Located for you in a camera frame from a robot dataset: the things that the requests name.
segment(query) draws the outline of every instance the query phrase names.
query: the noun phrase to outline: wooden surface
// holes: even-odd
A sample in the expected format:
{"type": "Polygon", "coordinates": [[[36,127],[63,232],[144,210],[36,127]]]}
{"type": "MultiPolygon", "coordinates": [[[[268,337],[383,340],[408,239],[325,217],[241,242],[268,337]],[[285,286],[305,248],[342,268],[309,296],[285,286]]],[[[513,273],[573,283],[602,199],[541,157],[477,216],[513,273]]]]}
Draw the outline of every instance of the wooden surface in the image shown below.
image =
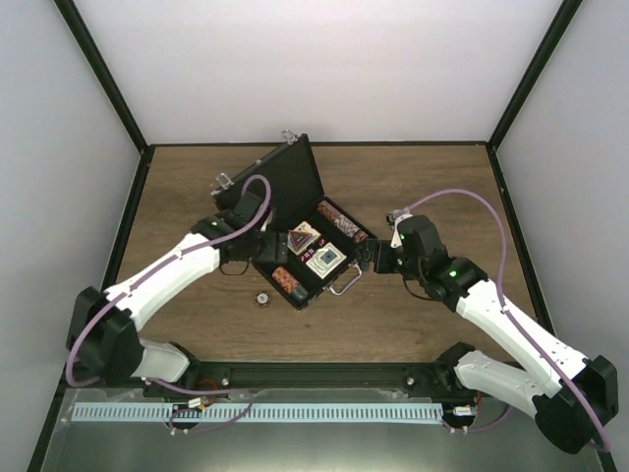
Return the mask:
{"type": "MultiPolygon", "coordinates": [[[[236,175],[268,151],[158,148],[118,279],[161,257],[197,220],[216,211],[209,194],[217,185],[216,174],[236,175]]],[[[314,155],[326,194],[380,238],[391,234],[384,222],[387,212],[451,187],[483,195],[506,224],[483,147],[315,147],[314,155]]],[[[464,196],[446,196],[426,204],[422,212],[436,224],[451,255],[468,257],[495,277],[499,236],[482,205],[464,196]]],[[[505,293],[532,313],[508,237],[505,293]]],[[[441,304],[409,296],[398,275],[370,272],[344,296],[323,293],[301,313],[273,292],[271,304],[258,308],[254,298],[261,290],[271,292],[272,287],[254,269],[242,277],[217,271],[163,307],[142,336],[179,342],[204,360],[432,361],[457,341],[508,359],[474,325],[441,304]]]]}

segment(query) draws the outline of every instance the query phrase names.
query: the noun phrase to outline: purple cable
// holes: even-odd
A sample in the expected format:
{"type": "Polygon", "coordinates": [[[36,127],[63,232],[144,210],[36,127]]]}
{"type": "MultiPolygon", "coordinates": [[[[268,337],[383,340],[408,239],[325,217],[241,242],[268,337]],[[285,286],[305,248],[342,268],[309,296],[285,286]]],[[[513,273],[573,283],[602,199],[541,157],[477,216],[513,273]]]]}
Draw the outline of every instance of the purple cable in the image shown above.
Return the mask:
{"type": "MultiPolygon", "coordinates": [[[[511,405],[509,405],[509,406],[507,406],[507,409],[504,410],[502,412],[502,414],[500,416],[498,416],[494,421],[492,421],[488,425],[481,426],[480,428],[469,429],[466,434],[469,435],[469,434],[472,434],[472,433],[483,433],[485,431],[492,430],[496,426],[499,426],[502,423],[504,423],[507,420],[507,418],[509,417],[509,415],[511,414],[512,411],[513,411],[513,407],[511,405]]],[[[443,428],[447,428],[448,430],[453,430],[454,429],[454,427],[448,425],[443,420],[441,420],[441,424],[443,425],[443,428]]]]}
{"type": "MultiPolygon", "coordinates": [[[[222,430],[223,428],[227,428],[228,426],[232,426],[235,423],[238,422],[238,420],[244,418],[245,416],[247,416],[249,414],[250,411],[252,411],[252,408],[254,406],[254,403],[251,402],[247,405],[247,408],[245,408],[242,412],[240,412],[238,415],[234,416],[233,418],[230,418],[229,420],[225,421],[224,423],[221,423],[220,425],[216,425],[216,426],[210,426],[209,428],[194,428],[192,430],[188,430],[189,433],[196,435],[198,433],[207,433],[209,431],[216,431],[216,430],[222,430]]],[[[182,410],[177,410],[174,411],[173,414],[171,415],[170,419],[168,420],[168,427],[171,431],[173,431],[175,429],[175,425],[173,424],[173,421],[175,420],[175,418],[177,418],[179,415],[183,414],[183,413],[188,413],[188,412],[197,412],[197,410],[195,410],[194,408],[184,408],[182,410]]]]}
{"type": "MultiPolygon", "coordinates": [[[[185,256],[185,255],[187,255],[187,254],[189,254],[189,253],[191,253],[193,251],[196,251],[198,249],[207,248],[207,247],[212,246],[214,244],[224,243],[224,242],[229,241],[231,239],[237,238],[238,236],[246,233],[247,231],[252,229],[256,224],[259,223],[259,221],[262,219],[262,217],[264,216],[264,214],[268,210],[268,205],[270,204],[270,201],[271,201],[271,185],[268,182],[268,180],[266,179],[266,177],[264,177],[262,175],[258,175],[258,174],[252,175],[249,179],[247,179],[247,181],[245,182],[245,185],[243,185],[243,191],[242,191],[241,195],[245,195],[245,192],[247,192],[247,189],[249,188],[251,183],[253,181],[255,181],[255,180],[259,180],[259,181],[261,181],[264,184],[264,191],[265,191],[265,193],[264,193],[264,200],[262,201],[262,205],[257,210],[257,213],[254,216],[254,218],[249,223],[247,223],[245,226],[243,226],[240,229],[237,229],[233,233],[230,233],[230,234],[228,234],[226,236],[221,236],[220,238],[216,238],[216,239],[213,239],[211,241],[206,241],[204,243],[196,244],[194,246],[191,246],[190,248],[186,248],[186,249],[182,250],[182,255],[185,256]]],[[[145,283],[147,280],[149,280],[151,277],[153,277],[156,273],[158,273],[160,270],[162,270],[163,268],[165,268],[169,264],[172,264],[173,262],[177,261],[178,259],[179,258],[177,258],[177,256],[171,256],[171,257],[165,259],[164,261],[162,261],[161,263],[159,263],[158,265],[153,267],[151,270],[149,270],[147,273],[145,273],[138,280],[136,280],[131,285],[131,287],[130,287],[131,290],[133,291],[133,290],[137,289],[143,283],[145,283]]],[[[77,355],[79,354],[79,349],[81,349],[81,345],[86,340],[87,335],[93,330],[93,328],[98,324],[98,322],[100,322],[100,320],[105,315],[107,315],[107,313],[109,313],[109,311],[117,303],[119,303],[121,300],[123,300],[127,295],[128,295],[127,293],[120,293],[113,300],[111,300],[104,307],[102,307],[96,313],[96,315],[94,315],[94,317],[89,321],[89,323],[86,324],[86,327],[84,327],[83,331],[81,331],[81,334],[79,334],[79,336],[75,340],[75,342],[74,342],[74,344],[72,346],[72,349],[70,349],[70,354],[68,355],[68,361],[66,362],[66,369],[65,369],[65,371],[66,371],[66,382],[68,383],[69,386],[73,386],[74,388],[80,388],[80,387],[88,386],[90,384],[93,384],[93,383],[99,381],[99,377],[92,377],[90,379],[87,379],[87,380],[81,381],[81,382],[77,381],[74,378],[74,375],[73,375],[73,366],[77,362],[77,355]]],[[[164,386],[166,388],[170,388],[170,389],[175,388],[175,385],[171,385],[170,383],[166,383],[166,382],[164,382],[162,386],[164,386]]],[[[198,392],[196,392],[194,390],[189,390],[189,391],[192,392],[192,393],[190,393],[192,395],[198,394],[198,392]]]]}
{"type": "Polygon", "coordinates": [[[502,243],[502,249],[500,251],[500,265],[498,266],[498,276],[496,278],[496,291],[498,295],[498,301],[500,302],[500,306],[502,307],[502,313],[507,317],[507,319],[511,323],[513,323],[513,325],[520,332],[520,334],[522,334],[524,338],[527,341],[529,341],[529,343],[536,349],[536,351],[540,353],[543,359],[548,362],[550,367],[555,372],[557,372],[557,374],[563,380],[566,386],[570,389],[570,391],[572,391],[572,393],[574,393],[574,396],[577,398],[577,400],[579,400],[579,403],[581,403],[581,406],[586,411],[586,413],[590,417],[590,420],[592,421],[595,428],[597,429],[597,433],[599,433],[600,440],[602,441],[602,445],[598,445],[595,442],[591,442],[591,445],[595,449],[601,452],[610,452],[611,444],[609,440],[609,435],[607,434],[607,431],[602,426],[602,423],[600,422],[600,419],[597,416],[597,413],[594,411],[594,408],[592,408],[592,405],[588,402],[588,399],[581,392],[581,390],[575,385],[575,383],[572,382],[572,380],[570,380],[568,376],[566,376],[563,373],[561,368],[552,360],[552,358],[543,350],[543,348],[533,339],[533,337],[530,334],[528,334],[528,332],[524,329],[524,327],[513,316],[511,311],[505,306],[506,302],[504,299],[504,293],[502,291],[502,275],[504,272],[504,265],[507,259],[507,242],[506,242],[506,235],[504,232],[504,226],[502,225],[500,216],[498,215],[497,211],[493,208],[493,206],[491,206],[491,204],[487,200],[485,200],[483,197],[481,197],[478,194],[475,194],[474,192],[470,192],[469,190],[446,189],[446,190],[440,190],[439,192],[435,192],[433,194],[428,195],[427,197],[423,197],[422,199],[417,200],[412,205],[409,205],[406,208],[395,212],[393,216],[397,218],[401,214],[411,211],[411,209],[418,207],[419,205],[424,204],[425,202],[428,202],[429,200],[432,200],[432,199],[435,199],[437,197],[440,197],[442,195],[447,195],[447,194],[463,194],[463,195],[467,195],[468,197],[472,197],[473,199],[478,200],[489,210],[489,212],[493,216],[493,219],[495,219],[495,222],[498,225],[498,229],[500,231],[500,240],[502,243]]]}

